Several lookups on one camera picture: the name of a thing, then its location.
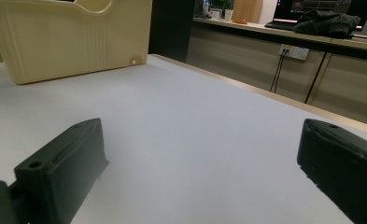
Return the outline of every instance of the white tabletop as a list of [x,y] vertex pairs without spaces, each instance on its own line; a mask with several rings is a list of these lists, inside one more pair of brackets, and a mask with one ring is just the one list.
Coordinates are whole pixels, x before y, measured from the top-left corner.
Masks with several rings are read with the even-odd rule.
[[71,125],[101,118],[110,164],[74,224],[351,223],[296,157],[305,119],[366,139],[367,126],[250,89],[154,56],[25,86],[0,69],[0,179],[11,184],[19,162]]

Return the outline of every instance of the beige box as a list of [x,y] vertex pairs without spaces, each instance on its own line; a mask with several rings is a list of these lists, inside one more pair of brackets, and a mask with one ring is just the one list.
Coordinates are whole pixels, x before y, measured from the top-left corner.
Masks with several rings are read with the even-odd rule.
[[0,63],[17,84],[146,63],[151,0],[0,0]]

